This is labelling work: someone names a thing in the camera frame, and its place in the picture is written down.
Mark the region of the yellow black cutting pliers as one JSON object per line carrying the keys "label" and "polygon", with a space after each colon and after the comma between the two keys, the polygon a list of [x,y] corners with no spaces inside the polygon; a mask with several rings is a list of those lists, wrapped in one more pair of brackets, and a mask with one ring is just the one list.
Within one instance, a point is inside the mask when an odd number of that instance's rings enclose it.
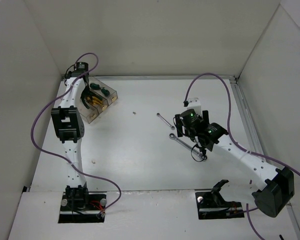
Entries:
{"label": "yellow black cutting pliers", "polygon": [[93,106],[103,106],[103,103],[102,103],[101,101],[98,101],[98,100],[95,100],[95,99],[93,99],[93,100],[91,101],[91,104],[92,104]]}

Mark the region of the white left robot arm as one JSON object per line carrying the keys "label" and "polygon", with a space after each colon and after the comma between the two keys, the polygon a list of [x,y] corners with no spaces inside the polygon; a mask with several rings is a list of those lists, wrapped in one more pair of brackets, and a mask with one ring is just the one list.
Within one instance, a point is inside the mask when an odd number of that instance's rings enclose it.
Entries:
{"label": "white left robot arm", "polygon": [[86,209],[90,204],[87,181],[81,174],[81,144],[85,126],[78,109],[89,76],[84,75],[84,72],[88,71],[88,68],[86,62],[75,63],[73,73],[66,80],[66,95],[61,98],[59,106],[51,110],[56,136],[62,143],[65,157],[69,160],[65,195],[79,210]]}

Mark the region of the green stubby Phillips screwdriver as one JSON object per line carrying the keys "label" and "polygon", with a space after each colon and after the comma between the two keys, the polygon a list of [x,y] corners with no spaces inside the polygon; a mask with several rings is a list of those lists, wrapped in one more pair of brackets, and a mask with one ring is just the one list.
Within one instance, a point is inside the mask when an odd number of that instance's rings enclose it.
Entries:
{"label": "green stubby Phillips screwdriver", "polygon": [[105,97],[108,97],[110,95],[110,92],[109,90],[107,90],[106,88],[101,88],[100,89],[101,93],[105,96]]}

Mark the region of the large silver ratchet wrench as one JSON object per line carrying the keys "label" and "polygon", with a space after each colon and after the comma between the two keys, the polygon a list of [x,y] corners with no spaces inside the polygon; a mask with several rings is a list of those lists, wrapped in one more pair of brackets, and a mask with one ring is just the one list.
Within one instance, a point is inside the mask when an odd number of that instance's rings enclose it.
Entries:
{"label": "large silver ratchet wrench", "polygon": [[174,133],[170,133],[169,134],[169,138],[175,142],[177,142],[178,144],[180,144],[181,146],[183,146],[184,148],[186,148],[187,150],[190,151],[190,155],[191,157],[198,163],[200,162],[205,162],[207,160],[207,156],[203,155],[201,152],[195,150],[195,147],[191,147],[190,145],[188,145],[187,143],[185,143],[184,141],[180,140],[178,137],[175,136]]}

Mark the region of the yellow needle-nose pliers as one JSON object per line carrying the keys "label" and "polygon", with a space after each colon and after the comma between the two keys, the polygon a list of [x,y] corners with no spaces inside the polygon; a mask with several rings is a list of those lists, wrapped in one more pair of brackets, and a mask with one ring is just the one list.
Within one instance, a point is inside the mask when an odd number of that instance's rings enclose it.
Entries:
{"label": "yellow needle-nose pliers", "polygon": [[91,102],[92,100],[97,100],[97,101],[102,102],[98,97],[95,97],[95,96],[89,96],[88,99],[89,99],[90,102]]}

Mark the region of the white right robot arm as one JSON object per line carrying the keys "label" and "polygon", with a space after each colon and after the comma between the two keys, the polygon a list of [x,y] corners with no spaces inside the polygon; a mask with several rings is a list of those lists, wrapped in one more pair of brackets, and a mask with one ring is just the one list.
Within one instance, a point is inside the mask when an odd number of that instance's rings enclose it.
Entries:
{"label": "white right robot arm", "polygon": [[254,203],[265,215],[275,218],[295,193],[294,174],[288,168],[279,169],[248,150],[241,150],[221,125],[209,122],[209,112],[201,110],[197,97],[184,101],[186,110],[175,115],[179,137],[188,137],[206,155],[210,151],[247,174],[254,187],[239,195]]}

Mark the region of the green handled pliers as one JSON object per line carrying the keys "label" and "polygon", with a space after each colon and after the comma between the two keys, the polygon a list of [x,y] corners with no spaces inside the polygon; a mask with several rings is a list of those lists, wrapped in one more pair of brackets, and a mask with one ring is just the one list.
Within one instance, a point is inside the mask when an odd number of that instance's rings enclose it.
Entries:
{"label": "green handled pliers", "polygon": [[90,109],[90,106],[93,105],[93,95],[88,86],[82,91],[80,99],[86,109]]}

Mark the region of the green stubby flathead screwdriver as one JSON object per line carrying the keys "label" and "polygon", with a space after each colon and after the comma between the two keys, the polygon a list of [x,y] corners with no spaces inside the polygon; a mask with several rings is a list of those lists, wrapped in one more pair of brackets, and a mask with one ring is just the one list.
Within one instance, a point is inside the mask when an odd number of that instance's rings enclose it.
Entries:
{"label": "green stubby flathead screwdriver", "polygon": [[93,90],[99,90],[100,89],[100,85],[96,84],[96,83],[91,83],[89,86]]}

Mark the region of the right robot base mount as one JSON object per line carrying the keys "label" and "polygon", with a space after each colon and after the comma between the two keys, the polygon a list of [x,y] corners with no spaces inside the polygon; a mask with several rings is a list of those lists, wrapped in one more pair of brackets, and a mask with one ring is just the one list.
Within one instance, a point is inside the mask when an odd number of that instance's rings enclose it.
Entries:
{"label": "right robot base mount", "polygon": [[244,218],[245,212],[240,202],[225,201],[220,191],[228,180],[221,180],[211,190],[196,191],[195,200],[199,220],[225,220]]}

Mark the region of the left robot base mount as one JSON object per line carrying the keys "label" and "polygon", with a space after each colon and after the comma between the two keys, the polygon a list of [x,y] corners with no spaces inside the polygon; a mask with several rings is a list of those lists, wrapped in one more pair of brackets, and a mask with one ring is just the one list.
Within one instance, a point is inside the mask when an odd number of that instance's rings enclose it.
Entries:
{"label": "left robot base mount", "polygon": [[90,192],[86,186],[67,186],[59,208],[59,224],[103,223],[106,218],[105,193]]}

